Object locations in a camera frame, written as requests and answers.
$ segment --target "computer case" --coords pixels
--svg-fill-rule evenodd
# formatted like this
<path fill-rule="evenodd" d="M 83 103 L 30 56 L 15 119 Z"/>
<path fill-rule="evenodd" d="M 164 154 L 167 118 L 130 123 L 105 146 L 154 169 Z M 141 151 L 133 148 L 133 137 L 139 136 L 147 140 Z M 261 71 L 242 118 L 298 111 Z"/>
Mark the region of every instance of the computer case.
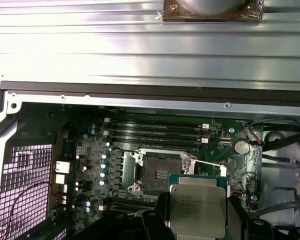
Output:
<path fill-rule="evenodd" d="M 10 240 L 72 236 L 48 184 L 24 193 L 12 220 L 9 206 L 24 189 L 54 182 L 54 151 L 73 109 L 300 122 L 300 1 L 265 0 L 259 23 L 164 23 L 163 4 L 0 0 L 0 240 L 8 225 Z M 300 144 L 271 155 L 300 160 Z M 300 168 L 262 166 L 263 192 L 300 194 Z M 284 191 L 267 203 L 292 199 Z M 300 227 L 300 208 L 265 219 Z"/>

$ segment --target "mounting hole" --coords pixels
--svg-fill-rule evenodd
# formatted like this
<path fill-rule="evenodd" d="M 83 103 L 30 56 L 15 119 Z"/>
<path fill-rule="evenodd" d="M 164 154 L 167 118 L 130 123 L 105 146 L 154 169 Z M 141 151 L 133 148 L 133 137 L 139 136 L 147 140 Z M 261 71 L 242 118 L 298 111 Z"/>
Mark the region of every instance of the mounting hole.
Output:
<path fill-rule="evenodd" d="M 225 109 L 231 108 L 231 103 L 230 103 L 230 102 L 226 102 L 226 103 L 224 104 L 224 108 L 225 108 Z"/>

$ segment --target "mesh grille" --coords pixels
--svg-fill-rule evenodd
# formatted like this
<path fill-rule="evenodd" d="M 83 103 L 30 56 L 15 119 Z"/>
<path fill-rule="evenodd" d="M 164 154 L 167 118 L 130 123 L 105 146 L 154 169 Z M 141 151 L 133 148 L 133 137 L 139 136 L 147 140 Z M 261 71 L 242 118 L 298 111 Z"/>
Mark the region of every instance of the mesh grille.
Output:
<path fill-rule="evenodd" d="M 53 240 L 63 240 L 66 238 L 66 235 L 67 235 L 67 229 L 64 229 Z"/>
<path fill-rule="evenodd" d="M 11 148 L 9 164 L 3 166 L 0 188 L 0 239 L 6 233 L 14 199 L 33 184 L 49 182 L 51 158 L 51 144 Z M 49 186 L 42 184 L 18 199 L 7 240 L 17 238 L 46 219 L 48 197 Z"/>

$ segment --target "cylindrical capacitor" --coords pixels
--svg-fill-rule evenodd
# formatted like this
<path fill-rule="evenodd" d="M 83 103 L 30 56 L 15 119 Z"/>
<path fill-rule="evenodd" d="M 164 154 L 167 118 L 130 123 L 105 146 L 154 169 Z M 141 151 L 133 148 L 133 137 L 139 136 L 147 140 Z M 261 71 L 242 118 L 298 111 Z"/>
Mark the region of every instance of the cylindrical capacitor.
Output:
<path fill-rule="evenodd" d="M 105 185 L 106 183 L 107 183 L 107 180 L 105 180 L 105 179 L 101 179 L 101 180 L 99 181 L 100 186 L 103 186 L 103 185 Z"/>
<path fill-rule="evenodd" d="M 85 172 L 90 169 L 91 169 L 91 166 L 87 166 L 87 165 L 82 166 L 82 172 Z"/>
<path fill-rule="evenodd" d="M 101 178 L 106 177 L 106 175 L 107 175 L 107 172 L 106 172 L 106 171 L 100 172 L 100 177 L 101 177 Z"/>
<path fill-rule="evenodd" d="M 100 167 L 102 169 L 105 169 L 107 167 L 107 163 L 106 162 L 102 162 L 101 165 L 100 165 Z"/>
<path fill-rule="evenodd" d="M 80 186 L 80 185 L 82 185 L 82 184 L 84 184 L 84 181 L 76 181 L 74 185 Z"/>
<path fill-rule="evenodd" d="M 102 153 L 102 154 L 101 154 L 101 158 L 102 158 L 102 159 L 106 159 L 107 157 L 108 157 L 108 154 L 106 154 L 106 153 Z"/>
<path fill-rule="evenodd" d="M 76 159 L 84 159 L 85 157 L 83 155 L 76 155 L 75 158 Z"/>

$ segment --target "capacitor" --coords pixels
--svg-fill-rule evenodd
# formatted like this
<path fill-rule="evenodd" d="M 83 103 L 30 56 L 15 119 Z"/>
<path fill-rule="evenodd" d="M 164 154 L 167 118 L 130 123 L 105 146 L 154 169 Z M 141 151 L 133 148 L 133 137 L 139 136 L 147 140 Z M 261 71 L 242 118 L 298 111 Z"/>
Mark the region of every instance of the capacitor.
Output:
<path fill-rule="evenodd" d="M 82 184 L 84 184 L 84 181 L 76 181 L 74 185 L 80 186 L 80 185 L 82 185 Z"/>
<path fill-rule="evenodd" d="M 240 155 L 246 155 L 250 152 L 250 144 L 245 140 L 236 141 L 233 144 L 233 150 Z"/>
<path fill-rule="evenodd" d="M 100 172 L 100 177 L 101 177 L 101 178 L 104 178 L 106 175 L 107 175 L 107 172 L 106 172 L 106 171 Z"/>
<path fill-rule="evenodd" d="M 106 154 L 106 153 L 102 153 L 102 154 L 101 154 L 101 158 L 102 158 L 102 159 L 106 159 L 107 157 L 108 157 L 108 154 Z"/>
<path fill-rule="evenodd" d="M 105 179 L 101 179 L 100 181 L 99 181 L 99 184 L 100 184 L 100 186 L 103 186 L 103 185 L 105 185 L 106 184 L 106 180 Z"/>
<path fill-rule="evenodd" d="M 79 159 L 84 159 L 85 157 L 83 155 L 76 155 L 75 158 L 79 160 Z"/>
<path fill-rule="evenodd" d="M 107 167 L 107 163 L 106 162 L 102 162 L 101 165 L 100 165 L 100 167 L 102 169 L 105 169 Z"/>
<path fill-rule="evenodd" d="M 82 166 L 82 172 L 85 172 L 87 170 L 90 170 L 91 169 L 91 166 Z"/>

